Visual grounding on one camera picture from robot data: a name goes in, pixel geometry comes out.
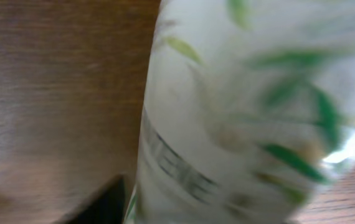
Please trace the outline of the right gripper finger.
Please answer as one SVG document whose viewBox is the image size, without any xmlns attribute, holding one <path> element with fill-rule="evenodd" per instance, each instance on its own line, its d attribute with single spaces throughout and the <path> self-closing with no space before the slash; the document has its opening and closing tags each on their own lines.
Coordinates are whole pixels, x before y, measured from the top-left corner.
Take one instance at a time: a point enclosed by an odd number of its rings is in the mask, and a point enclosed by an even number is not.
<svg viewBox="0 0 355 224">
<path fill-rule="evenodd" d="M 125 179 L 116 175 L 56 224 L 121 224 L 126 202 Z"/>
</svg>

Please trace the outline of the white Pantene tube gold cap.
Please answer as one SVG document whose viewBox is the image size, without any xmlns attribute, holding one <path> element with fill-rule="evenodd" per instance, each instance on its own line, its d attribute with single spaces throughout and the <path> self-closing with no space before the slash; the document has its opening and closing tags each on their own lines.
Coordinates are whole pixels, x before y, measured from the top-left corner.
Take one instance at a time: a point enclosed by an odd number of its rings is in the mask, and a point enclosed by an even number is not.
<svg viewBox="0 0 355 224">
<path fill-rule="evenodd" d="M 161 1 L 126 223 L 283 223 L 355 167 L 355 0 Z"/>
</svg>

